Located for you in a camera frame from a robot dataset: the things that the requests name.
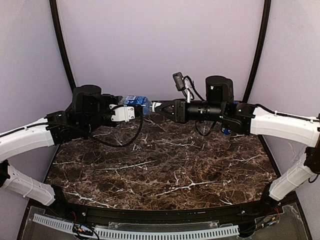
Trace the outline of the blue label water bottle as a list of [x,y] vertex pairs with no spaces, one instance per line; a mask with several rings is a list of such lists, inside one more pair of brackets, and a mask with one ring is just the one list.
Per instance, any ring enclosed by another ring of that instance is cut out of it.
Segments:
[[150,106],[152,105],[152,102],[148,97],[140,95],[127,95],[123,97],[119,102],[127,106],[131,105],[142,107],[142,109],[147,112],[150,110]]

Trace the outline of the white blue bottle cap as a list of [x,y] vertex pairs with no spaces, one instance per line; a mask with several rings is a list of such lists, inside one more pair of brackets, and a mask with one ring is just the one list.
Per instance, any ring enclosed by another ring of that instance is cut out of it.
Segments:
[[161,106],[162,103],[161,102],[158,102],[158,101],[153,101],[150,105],[150,109],[151,109],[151,112],[152,113],[155,113],[156,112],[156,108]]

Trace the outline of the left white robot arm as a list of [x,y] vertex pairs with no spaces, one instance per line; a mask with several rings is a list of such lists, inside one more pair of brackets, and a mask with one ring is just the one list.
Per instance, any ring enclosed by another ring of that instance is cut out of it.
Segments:
[[56,186],[41,183],[21,173],[8,161],[16,155],[42,147],[58,146],[76,139],[92,139],[112,148],[124,148],[127,143],[114,144],[99,139],[93,132],[100,128],[116,127],[150,112],[151,102],[145,96],[126,97],[103,94],[96,85],[76,87],[66,110],[47,114],[39,120],[0,135],[0,187],[33,199],[44,206],[63,201],[64,194]]

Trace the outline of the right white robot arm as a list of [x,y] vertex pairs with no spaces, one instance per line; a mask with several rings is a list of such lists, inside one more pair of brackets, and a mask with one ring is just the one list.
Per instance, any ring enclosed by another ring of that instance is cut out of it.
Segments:
[[244,135],[265,135],[306,145],[300,160],[265,187],[263,201],[280,202],[288,193],[320,173],[320,119],[270,110],[234,100],[233,81],[220,75],[205,79],[206,99],[153,102],[150,110],[173,122],[210,121]]

